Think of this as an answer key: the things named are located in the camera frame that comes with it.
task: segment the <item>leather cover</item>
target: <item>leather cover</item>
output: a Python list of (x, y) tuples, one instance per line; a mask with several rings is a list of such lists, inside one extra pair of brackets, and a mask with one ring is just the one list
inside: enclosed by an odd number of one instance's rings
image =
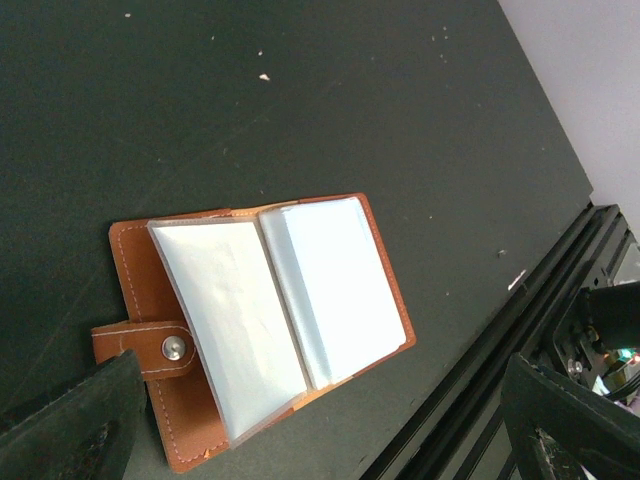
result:
[[(387, 252), (364, 194), (317, 197), (249, 209), (221, 209), (168, 218), (248, 216), (284, 205), (349, 197), (357, 197), (362, 203), (407, 337), (406, 343), (396, 352), (356, 374), (359, 375), (416, 342)], [(147, 231), (149, 220), (151, 219), (119, 222), (109, 231), (130, 322), (94, 329), (92, 335), (98, 362), (119, 354), (121, 347), (133, 348), (138, 353), (167, 460), (175, 472), (182, 473), (225, 451), (228, 442), (202, 365), (197, 354), (190, 353), (193, 352), (193, 339), (188, 333), (178, 299)], [(146, 328), (149, 328), (146, 331), (148, 336), (143, 339), (145, 331), (142, 329)], [(188, 344), (187, 354), (178, 364), (164, 359), (161, 353), (162, 341), (173, 334), (179, 334)], [(339, 385), (309, 394), (280, 418)]]

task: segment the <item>dark table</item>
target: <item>dark table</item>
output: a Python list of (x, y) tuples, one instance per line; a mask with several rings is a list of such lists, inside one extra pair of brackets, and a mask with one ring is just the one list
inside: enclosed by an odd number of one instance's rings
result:
[[(588, 203), (494, 1), (9, 2), (1, 22), (0, 410), (126, 318), (111, 222), (372, 203), (417, 346), (183, 478), (357, 477)], [(146, 420), (127, 477), (171, 477)]]

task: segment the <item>cable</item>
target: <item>cable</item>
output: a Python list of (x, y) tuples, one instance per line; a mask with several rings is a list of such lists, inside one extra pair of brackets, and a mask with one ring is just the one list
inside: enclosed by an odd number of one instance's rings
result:
[(609, 400), (616, 402), (623, 400), (640, 388), (640, 372), (625, 382), (624, 385), (605, 395)]

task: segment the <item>paint chip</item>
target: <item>paint chip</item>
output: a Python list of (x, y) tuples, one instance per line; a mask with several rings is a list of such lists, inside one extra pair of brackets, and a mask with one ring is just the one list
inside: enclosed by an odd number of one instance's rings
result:
[(518, 276), (515, 278), (515, 280), (514, 280), (513, 282), (511, 282), (511, 284), (507, 287), (507, 290), (511, 291), (511, 289), (512, 289), (513, 287), (515, 287), (515, 286), (516, 286), (516, 284), (517, 284), (520, 280), (522, 280), (522, 277), (524, 277), (524, 274), (525, 274), (525, 273), (527, 273), (527, 271), (526, 271), (526, 270), (521, 271), (521, 272), (520, 272), (520, 275), (518, 275)]

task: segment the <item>wallet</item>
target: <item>wallet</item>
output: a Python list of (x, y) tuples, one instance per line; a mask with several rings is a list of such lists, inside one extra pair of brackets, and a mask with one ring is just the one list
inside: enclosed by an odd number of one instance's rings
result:
[(95, 357), (136, 352), (177, 473), (416, 342), (364, 194), (118, 222), (109, 239), (129, 320), (92, 330)]

